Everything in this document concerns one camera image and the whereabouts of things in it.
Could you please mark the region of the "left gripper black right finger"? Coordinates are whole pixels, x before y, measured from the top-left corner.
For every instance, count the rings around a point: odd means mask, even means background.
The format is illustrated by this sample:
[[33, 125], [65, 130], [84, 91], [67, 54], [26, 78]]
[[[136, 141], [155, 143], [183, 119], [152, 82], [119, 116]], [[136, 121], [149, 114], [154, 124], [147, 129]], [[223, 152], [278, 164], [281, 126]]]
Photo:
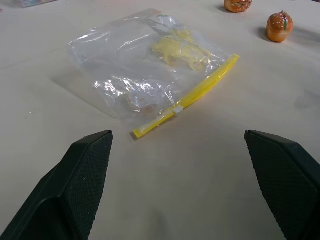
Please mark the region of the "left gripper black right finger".
[[286, 240], [320, 240], [320, 164], [297, 142], [246, 130], [261, 193]]

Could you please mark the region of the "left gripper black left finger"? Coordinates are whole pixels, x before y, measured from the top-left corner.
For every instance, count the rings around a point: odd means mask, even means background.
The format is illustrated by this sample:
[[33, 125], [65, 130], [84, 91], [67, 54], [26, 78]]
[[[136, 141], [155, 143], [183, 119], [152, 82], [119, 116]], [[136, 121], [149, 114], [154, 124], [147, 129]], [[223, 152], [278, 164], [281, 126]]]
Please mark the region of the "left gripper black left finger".
[[110, 130], [74, 142], [36, 185], [0, 240], [88, 240], [102, 199]]

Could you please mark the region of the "clear zip bag yellow seal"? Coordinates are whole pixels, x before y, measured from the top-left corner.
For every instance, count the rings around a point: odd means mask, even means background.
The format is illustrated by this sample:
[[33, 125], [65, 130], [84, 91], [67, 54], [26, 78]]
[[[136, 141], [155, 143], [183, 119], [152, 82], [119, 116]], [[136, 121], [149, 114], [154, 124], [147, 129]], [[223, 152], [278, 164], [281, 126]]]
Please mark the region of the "clear zip bag yellow seal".
[[108, 114], [141, 138], [213, 89], [239, 56], [153, 9], [93, 28], [68, 51]]

